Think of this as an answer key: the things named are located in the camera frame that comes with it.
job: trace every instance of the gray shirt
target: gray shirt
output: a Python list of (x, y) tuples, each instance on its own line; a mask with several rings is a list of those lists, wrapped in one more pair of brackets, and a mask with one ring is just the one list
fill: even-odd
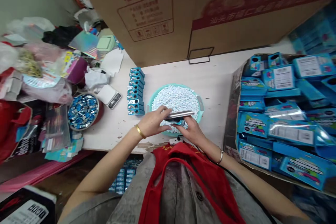
[[(112, 192), (97, 195), (74, 208), (61, 223), (138, 223), (142, 201), (154, 166), (155, 156), (148, 153), (122, 197)], [(241, 183), (229, 173), (226, 173), (226, 176), (246, 224), (271, 223), (260, 205)], [(160, 223), (220, 223), (215, 210), (204, 196), (193, 174), (178, 162), (171, 162), (167, 166), (161, 194)], [(297, 217), (288, 217), (283, 221), (283, 224), (291, 223), (311, 224), (313, 222)]]

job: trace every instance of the red apron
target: red apron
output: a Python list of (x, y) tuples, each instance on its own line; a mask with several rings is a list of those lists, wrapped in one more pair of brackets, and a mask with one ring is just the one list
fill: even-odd
[[(240, 216), (236, 200), (224, 170), (210, 162), (203, 153), (188, 143), (169, 144), (153, 151), (155, 167), (143, 199), (139, 224), (157, 224), (160, 216), (161, 191), (166, 172), (170, 162), (179, 162), (194, 175), (204, 195), (217, 213), (219, 220), (227, 224), (243, 224), (245, 221)], [(176, 156), (188, 158), (189, 163)], [(154, 186), (155, 180), (162, 173), (159, 183)]]

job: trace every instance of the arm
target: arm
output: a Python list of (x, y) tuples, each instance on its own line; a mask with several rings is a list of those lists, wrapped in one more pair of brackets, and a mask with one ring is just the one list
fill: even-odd
[[(218, 162), (221, 158), (220, 148), (204, 136), (198, 123), (192, 117), (185, 117), (185, 121), (188, 124), (188, 129), (184, 129), (178, 125), (174, 126), (178, 128), (183, 136), (185, 136), (191, 143), (200, 148), (211, 160)], [(309, 220), (309, 217), (282, 193), (239, 164), (226, 153), (223, 153), (223, 158), (219, 165), (237, 174), (270, 214), (279, 220), (283, 220), (288, 216)]]
[[(171, 109), (161, 106), (158, 110), (147, 113), (138, 123), (142, 134), (149, 137), (171, 129), (167, 125), (160, 126), (162, 120), (171, 111)], [(82, 202), (108, 191), (125, 160), (141, 139), (142, 136), (137, 128), (135, 126), (131, 128), (120, 143), (108, 152), (78, 185), (64, 206), (60, 221)]]

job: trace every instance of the teal plastic basin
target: teal plastic basin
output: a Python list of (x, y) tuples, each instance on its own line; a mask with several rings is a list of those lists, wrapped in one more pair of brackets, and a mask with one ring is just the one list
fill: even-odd
[[(188, 88), (190, 90), (192, 90), (191, 88), (185, 86), (185, 85), (181, 85), (181, 84), (176, 84), (176, 83), (172, 83), (172, 84), (167, 84), (167, 85), (164, 85), (162, 87), (160, 87), (158, 90), (156, 90), (154, 92), (154, 94), (152, 94), (147, 106), (146, 106), (146, 113), (152, 111), (152, 104), (153, 104), (153, 101), (154, 101), (154, 98), (158, 95), (158, 93), (163, 89), (163, 88), (166, 88), (168, 86), (180, 86), (180, 87), (183, 87), (183, 88)], [(197, 100), (198, 100), (198, 116), (197, 116), (197, 119), (196, 121), (198, 123), (200, 123), (201, 119), (202, 119), (202, 115), (203, 115), (203, 112), (204, 112), (204, 105), (203, 105), (203, 101), (201, 99), (201, 97), (196, 94), (195, 92), (193, 92), (194, 95), (197, 95)], [(163, 132), (164, 135), (168, 135), (168, 136), (171, 136), (171, 137), (177, 137), (178, 135), (180, 135), (179, 133), (170, 133), (170, 132), (167, 132), (167, 131), (164, 131)]]

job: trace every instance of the white table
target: white table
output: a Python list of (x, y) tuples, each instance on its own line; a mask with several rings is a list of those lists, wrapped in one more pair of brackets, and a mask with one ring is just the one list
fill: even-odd
[[(188, 61), (156, 65), (142, 68), (146, 85), (143, 91), (145, 105), (152, 94), (169, 83), (183, 84), (193, 89), (203, 100), (205, 107), (200, 127), (204, 134), (222, 148), (228, 110), (231, 76), (248, 58), (255, 53), (295, 53), (288, 40), (272, 47), (246, 50), (210, 57), (210, 62), (189, 65)], [(127, 114), (127, 86), (130, 68), (136, 67), (125, 51), (119, 73), (112, 78), (111, 86), (118, 90), (122, 98), (113, 110), (105, 106), (101, 120), (84, 131), (84, 149), (111, 150), (141, 117)], [(171, 137), (158, 134), (148, 137), (135, 147), (132, 153), (144, 154), (169, 142)]]

